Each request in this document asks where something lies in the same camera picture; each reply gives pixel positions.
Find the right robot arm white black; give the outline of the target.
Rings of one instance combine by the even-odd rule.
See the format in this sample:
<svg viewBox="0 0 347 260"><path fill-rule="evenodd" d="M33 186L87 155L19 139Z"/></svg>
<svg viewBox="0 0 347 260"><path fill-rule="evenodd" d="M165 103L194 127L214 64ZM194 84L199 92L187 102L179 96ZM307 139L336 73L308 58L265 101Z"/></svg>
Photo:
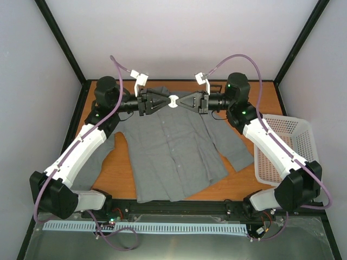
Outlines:
<svg viewBox="0 0 347 260"><path fill-rule="evenodd" d="M254 192L243 200L243 209L249 217L270 209L281 208L294 212L309 203L321 192L322 167L317 161L309 162L282 141L266 119L249 102L250 84L245 74L231 73L223 93L211 93L208 80L202 73L196 75L205 90L183 97L170 97L170 106L180 106L198 114L225 111L229 124L250 140L272 163L280 175L280 184L272 189Z"/></svg>

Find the black brooch box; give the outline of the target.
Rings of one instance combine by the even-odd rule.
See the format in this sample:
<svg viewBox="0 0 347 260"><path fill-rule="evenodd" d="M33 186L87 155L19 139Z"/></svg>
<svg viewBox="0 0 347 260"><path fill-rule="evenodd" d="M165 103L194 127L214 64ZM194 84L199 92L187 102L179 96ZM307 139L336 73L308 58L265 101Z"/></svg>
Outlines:
<svg viewBox="0 0 347 260"><path fill-rule="evenodd" d="M223 87L223 85L221 85L221 84L211 84L210 85L210 92L211 93L221 93L222 87Z"/></svg>

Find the white round brooch backing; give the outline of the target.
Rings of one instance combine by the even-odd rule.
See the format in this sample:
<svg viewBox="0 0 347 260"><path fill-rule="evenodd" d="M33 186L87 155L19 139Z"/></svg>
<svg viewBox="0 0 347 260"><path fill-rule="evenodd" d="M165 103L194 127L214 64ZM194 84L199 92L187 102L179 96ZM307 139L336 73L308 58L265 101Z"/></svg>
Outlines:
<svg viewBox="0 0 347 260"><path fill-rule="evenodd" d="M179 99L179 97L177 95L170 95L169 99L170 99L170 103L168 104L168 106L170 108L178 107L177 100Z"/></svg>

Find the grey button-up shirt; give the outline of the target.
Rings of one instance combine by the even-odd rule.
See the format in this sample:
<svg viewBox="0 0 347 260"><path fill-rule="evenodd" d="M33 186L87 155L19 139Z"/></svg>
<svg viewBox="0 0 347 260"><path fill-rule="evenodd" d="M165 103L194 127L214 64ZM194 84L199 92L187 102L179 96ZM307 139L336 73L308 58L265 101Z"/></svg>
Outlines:
<svg viewBox="0 0 347 260"><path fill-rule="evenodd" d="M222 158L241 171L253 156L230 126L210 114L165 106L151 115L119 113L139 203L176 202L228 175Z"/></svg>

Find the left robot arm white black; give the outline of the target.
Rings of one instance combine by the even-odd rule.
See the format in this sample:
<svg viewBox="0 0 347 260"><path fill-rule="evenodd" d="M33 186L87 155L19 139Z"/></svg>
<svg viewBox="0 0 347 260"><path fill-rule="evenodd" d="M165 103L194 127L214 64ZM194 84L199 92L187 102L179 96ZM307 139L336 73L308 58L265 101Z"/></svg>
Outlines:
<svg viewBox="0 0 347 260"><path fill-rule="evenodd" d="M166 106L178 106L177 95L146 89L146 82L147 75L138 74L134 94L130 94L122 80L104 76L97 81L92 110L77 137L44 172L35 171L29 178L35 203L35 222L45 223L38 217L39 210L61 219L87 210L94 210L101 218L112 214L112 197L108 193L101 190L74 191L71 188L87 160L106 142L120 122L119 112L138 111L140 115L150 115Z"/></svg>

